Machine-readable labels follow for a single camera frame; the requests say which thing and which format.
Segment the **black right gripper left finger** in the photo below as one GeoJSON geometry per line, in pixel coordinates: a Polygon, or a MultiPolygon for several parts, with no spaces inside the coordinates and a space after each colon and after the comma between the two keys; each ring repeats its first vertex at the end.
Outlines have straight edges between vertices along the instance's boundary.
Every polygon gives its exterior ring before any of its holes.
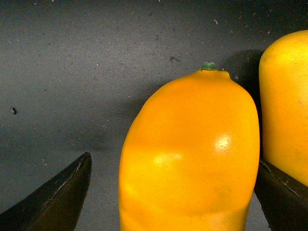
{"type": "Polygon", "coordinates": [[[85,152],[29,196],[0,215],[2,231],[73,231],[90,185],[85,152]]]}

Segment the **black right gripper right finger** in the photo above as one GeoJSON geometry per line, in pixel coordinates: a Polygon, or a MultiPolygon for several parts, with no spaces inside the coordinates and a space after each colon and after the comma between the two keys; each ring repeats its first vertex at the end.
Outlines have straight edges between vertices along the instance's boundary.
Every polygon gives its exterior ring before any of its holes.
{"type": "Polygon", "coordinates": [[[308,187],[260,160],[255,194],[273,231],[308,229],[308,187]]]}

